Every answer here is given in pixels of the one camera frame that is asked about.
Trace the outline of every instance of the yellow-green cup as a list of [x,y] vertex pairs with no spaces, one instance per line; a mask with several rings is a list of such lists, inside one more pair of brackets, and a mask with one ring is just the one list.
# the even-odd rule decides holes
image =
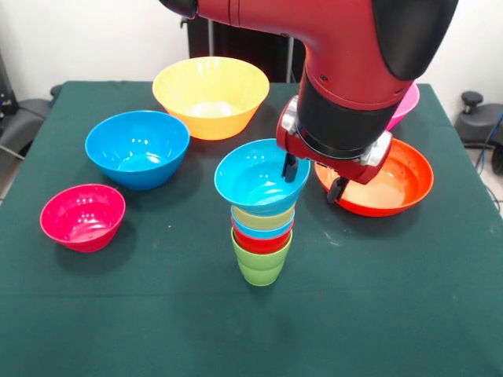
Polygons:
[[272,254],[253,254],[246,251],[237,244],[232,228],[230,229],[230,238],[236,252],[237,265],[244,279],[256,287],[265,287],[274,283],[283,269],[286,255],[292,244],[293,231],[290,231],[288,243]]
[[295,213],[296,205],[294,204],[285,212],[275,214],[274,216],[257,216],[255,214],[249,214],[236,206],[232,206],[230,210],[234,218],[244,226],[257,230],[271,230],[281,228],[283,225],[287,224]]

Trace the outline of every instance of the blue bowl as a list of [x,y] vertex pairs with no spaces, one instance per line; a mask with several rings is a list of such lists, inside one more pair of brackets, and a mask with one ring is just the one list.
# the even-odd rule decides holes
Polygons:
[[285,151],[276,139],[241,145],[217,166],[215,187],[229,203],[250,214],[270,216],[289,209],[299,198],[310,171],[310,161],[299,159],[296,179],[281,177]]
[[166,182],[182,163],[190,134],[163,112],[125,112],[95,126],[86,153],[110,179],[132,190]]

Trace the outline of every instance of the plastic bowl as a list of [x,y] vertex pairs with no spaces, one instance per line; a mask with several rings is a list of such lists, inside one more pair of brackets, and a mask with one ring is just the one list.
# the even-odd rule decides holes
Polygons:
[[163,112],[125,112],[95,126],[86,153],[110,179],[133,190],[166,182],[189,147],[187,127]]
[[[325,190],[339,175],[316,164],[316,175]],[[398,214],[418,204],[433,187],[433,169],[410,145],[393,139],[391,150],[380,172],[367,185],[350,182],[339,205],[370,217]]]
[[229,153],[215,171],[215,187],[230,204],[258,216],[281,214],[293,206],[306,184],[310,161],[299,159],[292,183],[281,177],[285,151],[276,139],[257,140]]
[[52,240],[92,253],[116,234],[126,211],[120,193],[105,185],[80,185],[55,195],[42,209],[40,226]]
[[269,93],[269,80],[242,60],[198,57],[165,68],[154,80],[152,91],[193,137],[221,140],[247,126]]
[[391,121],[388,123],[386,127],[386,131],[391,130],[395,127],[402,119],[406,117],[419,103],[420,99],[420,91],[417,87],[417,84],[414,83],[410,86],[409,90],[407,90],[406,95],[402,98],[402,102],[396,109],[393,117],[391,117]]

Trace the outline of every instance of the green cup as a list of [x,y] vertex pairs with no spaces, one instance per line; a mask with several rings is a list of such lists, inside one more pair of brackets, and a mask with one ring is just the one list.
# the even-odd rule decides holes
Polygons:
[[292,244],[293,232],[290,232],[288,243],[272,254],[253,254],[246,251],[237,244],[232,228],[230,229],[230,238],[236,252],[237,265],[244,279],[256,287],[265,287],[274,283],[283,269],[286,255]]

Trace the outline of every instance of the magenta bowl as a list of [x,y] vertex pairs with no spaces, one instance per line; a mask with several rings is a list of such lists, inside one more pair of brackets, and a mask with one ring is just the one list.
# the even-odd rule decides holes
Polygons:
[[43,232],[61,245],[81,253],[105,247],[126,212],[120,192],[105,185],[80,185],[55,195],[42,209]]

